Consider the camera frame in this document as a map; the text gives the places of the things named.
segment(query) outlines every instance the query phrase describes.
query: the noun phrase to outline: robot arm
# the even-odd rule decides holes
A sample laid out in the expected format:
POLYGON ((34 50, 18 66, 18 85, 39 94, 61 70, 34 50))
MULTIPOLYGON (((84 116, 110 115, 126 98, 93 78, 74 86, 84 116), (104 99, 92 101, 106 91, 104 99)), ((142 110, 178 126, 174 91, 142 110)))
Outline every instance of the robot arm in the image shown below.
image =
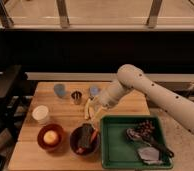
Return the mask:
POLYGON ((99 93, 99 103, 112 108, 133 89, 147 95, 184 128, 194 134, 194 102, 152 82, 142 70, 133 65, 119 68, 117 79, 99 93))

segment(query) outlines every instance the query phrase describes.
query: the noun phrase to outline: paper cup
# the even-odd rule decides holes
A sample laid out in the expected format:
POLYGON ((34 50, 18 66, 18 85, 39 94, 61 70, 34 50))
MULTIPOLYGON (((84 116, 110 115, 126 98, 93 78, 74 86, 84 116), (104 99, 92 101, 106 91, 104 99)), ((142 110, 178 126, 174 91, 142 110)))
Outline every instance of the paper cup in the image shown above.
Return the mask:
POLYGON ((32 117, 41 125, 47 124, 50 121, 49 109, 47 106, 37 106, 33 112, 32 117))

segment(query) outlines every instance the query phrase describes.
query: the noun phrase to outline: white cylinder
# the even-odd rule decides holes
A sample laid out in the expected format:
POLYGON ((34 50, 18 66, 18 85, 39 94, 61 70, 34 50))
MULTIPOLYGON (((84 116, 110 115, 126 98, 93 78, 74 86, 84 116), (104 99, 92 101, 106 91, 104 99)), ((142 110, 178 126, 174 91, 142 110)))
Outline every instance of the white cylinder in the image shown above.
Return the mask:
POLYGON ((32 112, 32 117, 41 125, 48 123, 50 121, 48 107, 44 105, 37 106, 32 112))
POLYGON ((108 87, 99 93, 98 99, 103 107, 112 108, 117 105, 119 100, 130 91, 131 89, 124 87, 117 79, 115 79, 108 87))

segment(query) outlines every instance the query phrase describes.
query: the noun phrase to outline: orange bowl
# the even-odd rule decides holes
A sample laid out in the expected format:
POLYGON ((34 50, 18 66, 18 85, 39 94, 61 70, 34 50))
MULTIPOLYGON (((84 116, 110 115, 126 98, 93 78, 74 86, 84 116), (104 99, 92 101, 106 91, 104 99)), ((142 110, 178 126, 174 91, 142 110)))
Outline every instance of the orange bowl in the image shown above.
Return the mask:
POLYGON ((64 130, 58 124, 44 126, 37 136, 38 145, 46 151, 54 151, 60 147, 64 139, 64 130))

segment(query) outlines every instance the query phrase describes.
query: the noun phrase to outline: green plastic basket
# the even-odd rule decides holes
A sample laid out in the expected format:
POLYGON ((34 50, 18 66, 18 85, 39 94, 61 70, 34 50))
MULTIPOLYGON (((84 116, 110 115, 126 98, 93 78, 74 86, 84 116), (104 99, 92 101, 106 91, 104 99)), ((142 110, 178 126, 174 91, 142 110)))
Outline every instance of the green plastic basket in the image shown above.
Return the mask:
POLYGON ((171 169, 172 160, 162 155, 161 165, 147 165, 140 159, 137 149, 146 146, 145 143, 133 142, 127 139, 125 130, 135 128, 137 124, 146 120, 152 121, 155 126, 153 137, 158 143, 164 144, 165 139, 162 133, 159 119, 149 115, 108 115, 101 119, 101 155, 102 167, 105 169, 171 169))

